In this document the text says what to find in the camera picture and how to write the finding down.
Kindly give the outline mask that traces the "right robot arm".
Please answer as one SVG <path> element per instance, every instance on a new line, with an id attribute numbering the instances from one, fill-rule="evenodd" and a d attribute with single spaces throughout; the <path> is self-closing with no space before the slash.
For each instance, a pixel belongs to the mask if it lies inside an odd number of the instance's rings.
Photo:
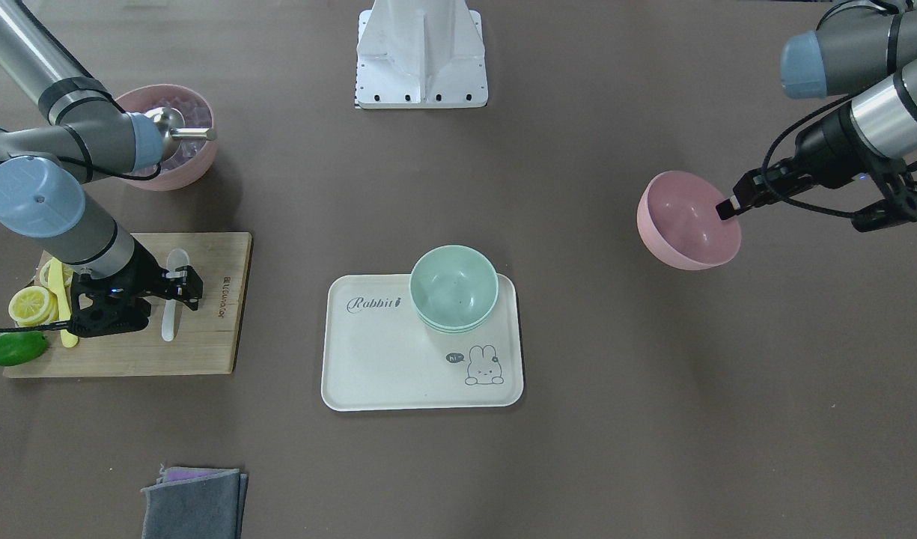
<path id="1" fill-rule="evenodd" d="M 215 139 L 212 127 L 186 126 L 173 107 L 125 112 L 20 1 L 0 1 L 0 65 L 47 122 L 0 127 L 0 223 L 74 270 L 67 300 L 75 313 L 143 314 L 148 296 L 197 310 L 197 274 L 162 269 L 84 185 L 142 180 L 144 168 L 160 167 L 183 140 Z"/>

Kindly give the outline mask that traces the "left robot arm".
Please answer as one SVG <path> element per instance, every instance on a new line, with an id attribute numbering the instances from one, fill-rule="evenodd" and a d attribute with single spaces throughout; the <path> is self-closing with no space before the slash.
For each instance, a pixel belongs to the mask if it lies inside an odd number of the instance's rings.
<path id="1" fill-rule="evenodd" d="M 868 175 L 882 201 L 839 212 L 861 232 L 917 222 L 917 7 L 911 1 L 841 1 L 781 55 L 793 99 L 837 102 L 793 124 L 796 153 L 748 171 L 717 205 L 722 221 L 814 186 L 837 189 Z"/>

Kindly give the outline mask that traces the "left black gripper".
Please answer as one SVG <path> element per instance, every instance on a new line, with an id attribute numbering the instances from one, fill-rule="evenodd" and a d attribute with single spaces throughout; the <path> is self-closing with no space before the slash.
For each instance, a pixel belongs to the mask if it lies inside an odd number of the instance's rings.
<path id="1" fill-rule="evenodd" d="M 836 109 L 796 136 L 796 153 L 779 161 L 765 174 L 748 171 L 733 187 L 730 198 L 715 206 L 721 221 L 753 208 L 774 204 L 780 195 L 791 197 L 815 186 L 838 189 L 868 170 L 874 150 L 858 134 L 851 109 Z"/>

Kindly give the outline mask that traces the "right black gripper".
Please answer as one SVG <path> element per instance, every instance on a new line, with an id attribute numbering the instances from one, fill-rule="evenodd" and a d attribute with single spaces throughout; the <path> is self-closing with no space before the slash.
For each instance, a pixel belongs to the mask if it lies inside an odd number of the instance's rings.
<path id="1" fill-rule="evenodd" d="M 134 250 L 127 265 L 106 284 L 106 299 L 113 305 L 133 306 L 138 298 L 153 296 L 164 302 L 173 302 L 190 311 L 199 309 L 204 297 L 204 283 L 194 267 L 180 267 L 167 277 L 156 257 L 133 240 Z"/>

